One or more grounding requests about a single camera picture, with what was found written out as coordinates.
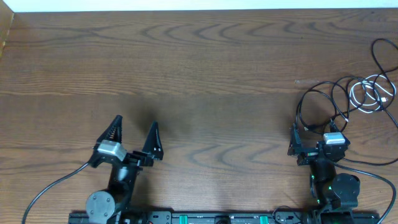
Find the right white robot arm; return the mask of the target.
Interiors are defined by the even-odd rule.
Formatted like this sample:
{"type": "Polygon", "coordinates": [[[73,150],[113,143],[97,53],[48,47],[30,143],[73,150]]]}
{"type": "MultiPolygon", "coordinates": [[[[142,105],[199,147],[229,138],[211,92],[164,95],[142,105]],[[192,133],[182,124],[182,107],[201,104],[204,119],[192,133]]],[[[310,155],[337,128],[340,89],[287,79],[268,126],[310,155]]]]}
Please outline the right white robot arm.
{"type": "Polygon", "coordinates": [[[290,129],[287,154],[297,158],[299,166],[310,167],[310,191],[318,202],[315,208],[303,214],[304,223],[353,223],[352,209],[358,206],[360,180],[355,175],[340,173],[335,163],[345,157],[350,141],[330,124],[331,132],[325,133],[315,147],[305,147],[296,124],[290,129]]]}

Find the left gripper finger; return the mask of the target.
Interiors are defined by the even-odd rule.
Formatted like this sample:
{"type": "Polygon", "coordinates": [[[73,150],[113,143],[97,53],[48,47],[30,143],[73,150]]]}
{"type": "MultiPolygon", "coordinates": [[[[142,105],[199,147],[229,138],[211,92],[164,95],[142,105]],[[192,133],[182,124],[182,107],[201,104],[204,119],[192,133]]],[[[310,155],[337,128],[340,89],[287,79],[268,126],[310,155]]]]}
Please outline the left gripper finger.
{"type": "Polygon", "coordinates": [[[142,153],[145,156],[145,160],[162,160],[164,156],[164,150],[159,134],[159,124],[154,121],[150,127],[147,139],[142,148],[142,153]]]}
{"type": "Polygon", "coordinates": [[[96,140],[94,149],[97,149],[103,140],[122,143],[122,120],[123,117],[121,115],[116,115],[111,124],[96,140]]]}

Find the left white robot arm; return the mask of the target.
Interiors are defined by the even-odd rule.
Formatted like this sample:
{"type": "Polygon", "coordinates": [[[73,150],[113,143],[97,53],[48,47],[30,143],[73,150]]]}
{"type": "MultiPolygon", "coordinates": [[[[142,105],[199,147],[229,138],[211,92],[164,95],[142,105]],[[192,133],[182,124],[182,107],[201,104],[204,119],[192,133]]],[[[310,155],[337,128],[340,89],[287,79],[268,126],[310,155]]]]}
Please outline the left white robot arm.
{"type": "Polygon", "coordinates": [[[158,122],[152,123],[142,150],[128,152],[122,145],[122,120],[121,115],[113,119],[96,140],[88,161],[93,168],[102,163],[112,165],[108,186],[86,200],[89,223],[107,223],[117,214],[128,211],[138,173],[164,156],[158,122]]]}

